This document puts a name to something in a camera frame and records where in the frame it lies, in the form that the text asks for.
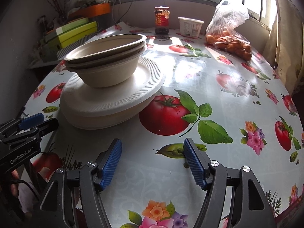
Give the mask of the left hand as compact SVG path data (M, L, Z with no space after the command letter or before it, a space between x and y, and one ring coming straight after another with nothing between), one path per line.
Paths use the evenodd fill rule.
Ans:
M20 177L19 177L17 170L14 170L11 174L12 174L11 185L10 185L11 193L13 196L18 197L18 195L19 195L18 180L20 179Z

